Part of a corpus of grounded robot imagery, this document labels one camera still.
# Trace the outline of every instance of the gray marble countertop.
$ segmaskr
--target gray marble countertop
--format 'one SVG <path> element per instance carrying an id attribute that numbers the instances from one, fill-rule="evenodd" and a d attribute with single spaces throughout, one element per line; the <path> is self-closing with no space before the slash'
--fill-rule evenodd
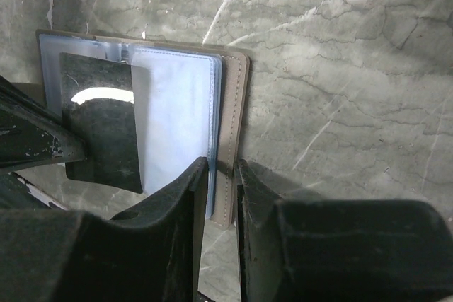
<path id="1" fill-rule="evenodd" d="M 0 74 L 10 81 L 41 82 L 37 28 L 244 49 L 252 66 L 241 155 L 272 188 L 291 197 L 420 199 L 453 227 L 453 0 L 0 7 Z"/>

